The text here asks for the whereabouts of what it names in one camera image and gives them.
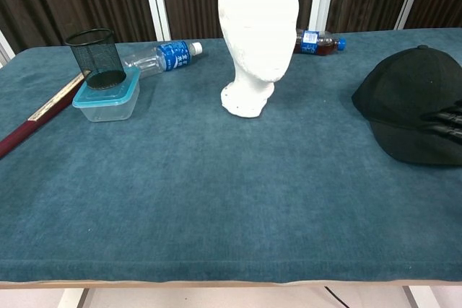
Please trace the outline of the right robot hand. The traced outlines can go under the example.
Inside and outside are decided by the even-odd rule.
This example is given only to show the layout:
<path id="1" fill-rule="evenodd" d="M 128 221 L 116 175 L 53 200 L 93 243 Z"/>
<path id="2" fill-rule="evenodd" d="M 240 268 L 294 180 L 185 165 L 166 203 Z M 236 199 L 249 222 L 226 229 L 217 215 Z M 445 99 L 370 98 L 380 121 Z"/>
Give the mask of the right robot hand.
<path id="1" fill-rule="evenodd" d="M 441 110 L 420 116 L 422 124 L 418 127 L 422 133 L 445 138 L 461 145 L 461 100 Z"/>

